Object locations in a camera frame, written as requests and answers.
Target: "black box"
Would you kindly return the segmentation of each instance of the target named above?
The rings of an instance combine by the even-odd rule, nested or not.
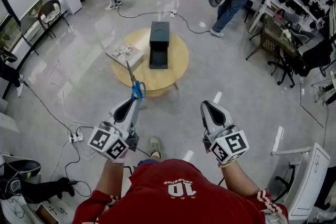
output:
[[[149,45],[151,47],[149,57],[150,69],[168,68],[169,46],[169,22],[152,22]]]

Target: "man in red shirt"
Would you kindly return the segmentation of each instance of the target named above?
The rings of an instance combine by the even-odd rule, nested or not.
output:
[[[135,169],[121,199],[123,164],[106,161],[95,191],[78,206],[73,224],[288,223],[286,208],[273,204],[268,191],[259,190],[236,161],[220,166],[226,189],[210,183],[188,162],[160,162],[154,137],[150,155]]]

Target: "forearm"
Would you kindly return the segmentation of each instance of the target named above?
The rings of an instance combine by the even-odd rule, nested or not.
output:
[[[251,196],[259,192],[259,187],[242,170],[237,162],[222,168],[226,186],[232,192],[241,196]]]
[[[120,197],[123,172],[123,164],[106,161],[96,190],[110,196],[113,195]]]

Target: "electrical outlet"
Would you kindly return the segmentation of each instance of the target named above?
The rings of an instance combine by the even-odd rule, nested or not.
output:
[[[75,143],[75,142],[80,142],[83,141],[84,137],[82,133],[78,133],[78,136],[74,135],[73,137],[69,136],[69,142],[70,143]]]
[[[177,10],[172,9],[172,13],[170,14],[170,17],[176,18],[176,13],[177,13]]]

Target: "scissors blade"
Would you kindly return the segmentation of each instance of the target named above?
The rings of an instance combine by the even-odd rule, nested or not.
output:
[[[133,74],[133,71],[128,63],[128,61],[126,61],[126,64],[127,64],[127,69],[128,69],[128,73],[130,74],[131,76],[131,81],[132,81],[132,84],[135,85],[135,82],[136,82],[136,79],[135,79],[135,76]]]

